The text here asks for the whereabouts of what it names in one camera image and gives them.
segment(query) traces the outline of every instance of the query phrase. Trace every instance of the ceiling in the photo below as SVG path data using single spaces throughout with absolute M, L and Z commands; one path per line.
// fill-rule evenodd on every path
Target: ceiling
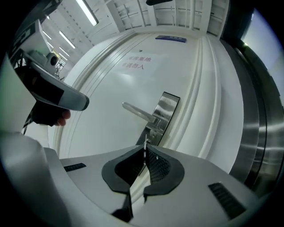
M 93 26 L 76 0 L 63 0 L 42 23 L 48 40 L 57 53 L 74 65 L 94 45 L 125 30 L 147 26 L 178 26 L 200 30 L 220 37 L 229 0 L 173 0 L 155 6 L 146 0 L 85 0 L 99 23 Z M 74 45 L 73 49 L 59 34 L 61 31 Z

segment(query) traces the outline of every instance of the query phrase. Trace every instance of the black object on ceiling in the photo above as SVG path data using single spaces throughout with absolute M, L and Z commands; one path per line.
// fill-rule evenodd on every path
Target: black object on ceiling
M 157 5 L 160 3 L 164 3 L 164 2 L 171 2 L 172 0 L 147 0 L 146 4 L 147 5 Z

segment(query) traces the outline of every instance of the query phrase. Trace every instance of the silver door handle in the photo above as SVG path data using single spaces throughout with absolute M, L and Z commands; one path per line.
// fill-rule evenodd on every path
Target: silver door handle
M 138 107 L 135 107 L 134 105 L 127 103 L 127 102 L 123 102 L 122 106 L 124 109 L 130 111 L 131 113 L 137 115 L 138 117 L 141 117 L 142 119 L 150 122 L 150 123 L 154 123 L 154 121 L 156 120 L 156 118 L 152 115 L 149 114 L 147 112 L 145 112 L 142 109 L 139 109 Z

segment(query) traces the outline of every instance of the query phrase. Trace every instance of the blue sign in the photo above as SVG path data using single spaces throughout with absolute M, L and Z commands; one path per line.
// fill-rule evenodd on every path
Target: blue sign
M 159 35 L 159 36 L 156 37 L 156 39 L 172 40 L 172 41 L 178 41 L 178 42 L 182 42 L 182 43 L 186 42 L 186 38 L 169 36 L 169 35 Z

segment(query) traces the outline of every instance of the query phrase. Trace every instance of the human hand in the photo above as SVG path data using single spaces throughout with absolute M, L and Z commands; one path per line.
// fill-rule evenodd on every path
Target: human hand
M 65 110 L 62 112 L 62 116 L 58 118 L 57 122 L 55 123 L 56 126 L 65 126 L 66 120 L 71 117 L 70 110 Z

